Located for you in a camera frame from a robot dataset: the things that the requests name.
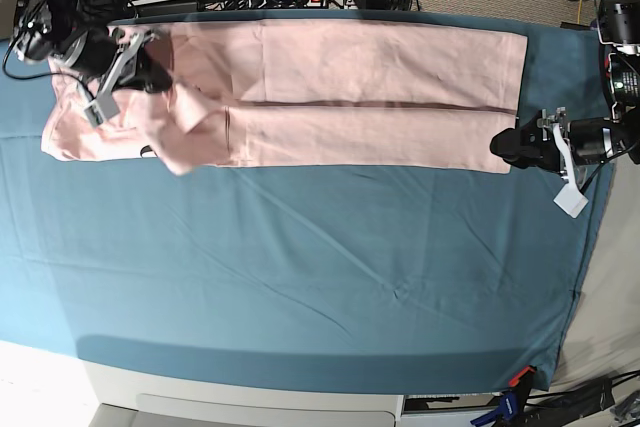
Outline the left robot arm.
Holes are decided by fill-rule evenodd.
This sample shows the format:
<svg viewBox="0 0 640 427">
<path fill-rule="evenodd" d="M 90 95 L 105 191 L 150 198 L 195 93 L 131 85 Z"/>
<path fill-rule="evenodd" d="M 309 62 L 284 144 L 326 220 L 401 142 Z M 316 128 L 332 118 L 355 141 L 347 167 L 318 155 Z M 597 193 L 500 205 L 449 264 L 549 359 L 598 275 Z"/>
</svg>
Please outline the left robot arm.
<svg viewBox="0 0 640 427">
<path fill-rule="evenodd" d="M 578 182 L 582 194 L 613 160 L 627 155 L 639 163 L 639 0 L 593 1 L 599 80 L 610 114 L 569 120 L 562 108 L 553 114 L 540 110 L 490 143 L 493 155 L 519 169 L 536 167 L 567 179 L 592 166 Z"/>
</svg>

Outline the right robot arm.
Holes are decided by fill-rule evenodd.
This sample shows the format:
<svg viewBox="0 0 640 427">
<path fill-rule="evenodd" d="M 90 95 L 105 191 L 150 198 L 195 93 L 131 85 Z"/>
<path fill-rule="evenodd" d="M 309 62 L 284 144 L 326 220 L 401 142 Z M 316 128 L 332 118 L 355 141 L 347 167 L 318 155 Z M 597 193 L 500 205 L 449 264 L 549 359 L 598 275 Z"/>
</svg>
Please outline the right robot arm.
<svg viewBox="0 0 640 427">
<path fill-rule="evenodd" d="M 18 0 L 6 53 L 24 63 L 57 62 L 49 74 L 70 78 L 89 101 L 95 98 L 90 82 L 109 75 L 115 90 L 166 92 L 171 76 L 146 49 L 156 34 L 145 31 L 136 44 L 109 27 L 134 12 L 129 0 Z"/>
</svg>

